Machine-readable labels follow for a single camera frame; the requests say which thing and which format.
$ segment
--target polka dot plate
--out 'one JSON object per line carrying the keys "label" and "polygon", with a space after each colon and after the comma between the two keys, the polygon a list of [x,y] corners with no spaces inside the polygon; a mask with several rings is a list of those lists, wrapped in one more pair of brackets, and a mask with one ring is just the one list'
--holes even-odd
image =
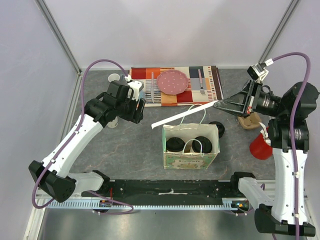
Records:
{"label": "polka dot plate", "polygon": [[179,70],[162,72],[156,78],[156,84],[161,92],[167,95],[178,95],[188,88],[188,77]]}

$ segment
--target black round object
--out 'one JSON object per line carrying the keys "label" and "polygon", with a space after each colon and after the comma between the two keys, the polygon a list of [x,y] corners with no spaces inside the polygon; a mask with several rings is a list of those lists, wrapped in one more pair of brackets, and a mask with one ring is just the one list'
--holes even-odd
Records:
{"label": "black round object", "polygon": [[[212,144],[208,138],[206,138],[205,136],[198,136],[195,139],[200,141],[200,143],[202,144],[202,152],[204,154],[211,153]],[[198,141],[192,141],[192,149],[195,153],[200,153],[200,150],[201,150],[201,145]]]}
{"label": "black round object", "polygon": [[219,121],[212,121],[209,124],[216,125],[219,131],[219,138],[221,138],[225,133],[225,126]]}
{"label": "black round object", "polygon": [[166,149],[169,152],[181,152],[185,147],[185,142],[180,137],[171,137],[166,141]]}

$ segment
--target checkered cloth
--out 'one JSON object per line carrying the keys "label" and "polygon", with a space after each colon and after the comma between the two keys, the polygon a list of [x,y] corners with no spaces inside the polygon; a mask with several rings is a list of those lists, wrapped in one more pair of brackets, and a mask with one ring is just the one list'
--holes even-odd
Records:
{"label": "checkered cloth", "polygon": [[[179,70],[188,77],[187,89],[178,95],[167,95],[161,92],[157,86],[157,77],[167,70]],[[200,93],[199,72],[201,70],[205,95]],[[151,99],[152,80],[154,78],[154,103]],[[215,100],[223,99],[219,70],[215,66],[186,66],[186,67],[158,67],[158,68],[131,68],[130,75],[134,80],[144,83],[140,97],[145,98],[146,107],[161,106],[188,106],[193,104],[206,104]]]}

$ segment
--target bag handle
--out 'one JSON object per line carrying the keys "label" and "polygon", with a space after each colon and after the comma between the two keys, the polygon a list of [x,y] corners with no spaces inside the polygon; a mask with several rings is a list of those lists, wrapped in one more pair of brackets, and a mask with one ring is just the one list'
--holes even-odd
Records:
{"label": "bag handle", "polygon": [[186,149],[187,143],[190,142],[190,141],[197,141],[197,142],[199,142],[199,144],[200,144],[200,156],[203,158],[203,157],[205,156],[205,154],[202,152],[202,143],[201,143],[199,140],[197,140],[197,139],[190,139],[190,140],[188,140],[188,141],[185,143],[184,147],[183,147],[182,154],[185,153],[185,149]]}
{"label": "bag handle", "polygon": [[[200,103],[193,104],[191,107],[189,107],[188,111],[189,111],[190,109],[192,109],[192,108],[193,108],[194,106],[196,106],[196,105],[202,106],[202,104],[200,104]],[[204,115],[203,115],[203,118],[201,119],[199,125],[202,124],[202,122],[203,122],[203,120],[205,119],[206,114],[207,114],[206,109],[203,109],[203,110],[204,110]],[[186,117],[186,116],[184,116],[184,117],[182,118],[182,120],[181,120],[181,122],[180,122],[180,126],[181,126],[182,122],[185,120],[185,117]]]}

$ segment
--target red container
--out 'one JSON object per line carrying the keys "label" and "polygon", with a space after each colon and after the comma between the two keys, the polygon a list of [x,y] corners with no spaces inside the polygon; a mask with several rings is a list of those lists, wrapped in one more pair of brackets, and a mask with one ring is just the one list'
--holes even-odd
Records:
{"label": "red container", "polygon": [[262,133],[260,133],[250,144],[250,152],[256,159],[266,160],[272,156],[272,147],[266,144]]}

